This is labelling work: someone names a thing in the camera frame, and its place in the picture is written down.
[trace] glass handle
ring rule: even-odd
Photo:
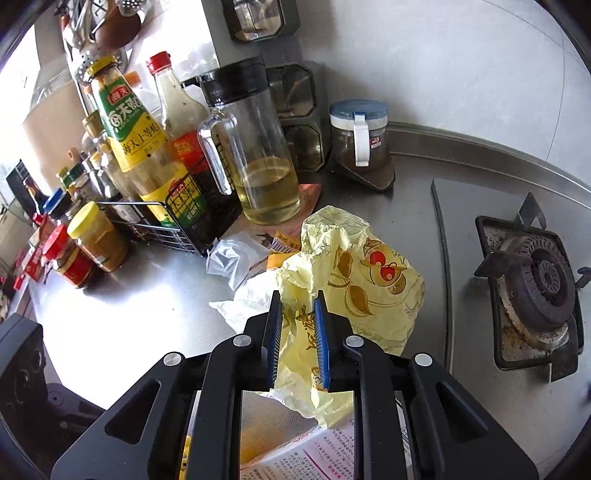
[[[220,115],[213,115],[207,118],[199,127],[197,136],[199,137],[199,144],[205,153],[207,163],[209,163],[209,167],[212,169],[217,188],[224,195],[231,195],[233,192],[232,182],[228,178],[224,162],[220,157],[218,150],[220,146],[219,141],[216,140],[216,135],[212,131],[213,127],[224,121],[225,118]]]

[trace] spice jar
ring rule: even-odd
[[[60,198],[47,211],[47,214],[56,225],[69,225],[74,215],[82,208],[82,202],[80,200],[72,200],[72,196],[68,192],[59,191],[61,192]]]
[[[68,235],[106,272],[121,265],[128,243],[95,202],[84,205],[68,226]]]
[[[88,172],[85,171],[84,166],[81,163],[77,163],[70,170],[70,176],[73,180],[72,197],[80,199],[82,203],[87,202],[102,202],[104,198],[100,195],[100,192],[95,190]]]
[[[58,202],[61,200],[61,197],[64,195],[64,191],[62,189],[57,189],[55,192],[53,192],[53,195],[51,195],[47,201],[43,204],[43,211],[47,214],[47,216],[49,216],[50,220],[58,225],[57,221],[54,220],[53,218],[51,218],[51,213],[53,211],[53,209],[56,207],[56,205],[58,204]]]
[[[342,100],[330,106],[331,156],[357,173],[382,168],[389,162],[386,145],[388,108],[373,100]]]
[[[67,233],[66,225],[59,225],[43,246],[43,256],[51,262],[53,270],[76,288],[86,288],[99,273],[99,269]]]

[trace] green bottle label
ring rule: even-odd
[[[122,171],[142,163],[167,142],[166,134],[125,79],[106,85],[99,95],[99,112]]]

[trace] white jar clip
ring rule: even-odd
[[[355,142],[355,166],[369,167],[369,126],[365,113],[353,114],[353,141]]]

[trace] blue jar lid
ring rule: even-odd
[[[57,203],[61,200],[61,197],[63,195],[64,191],[62,189],[57,189],[55,192],[53,192],[53,195],[51,195],[51,197],[49,197],[43,204],[43,211],[49,214],[49,212],[51,212],[57,205]]]
[[[370,129],[383,128],[388,123],[388,107],[384,103],[362,99],[333,103],[330,106],[330,123],[337,128],[353,130],[355,113],[365,115]]]

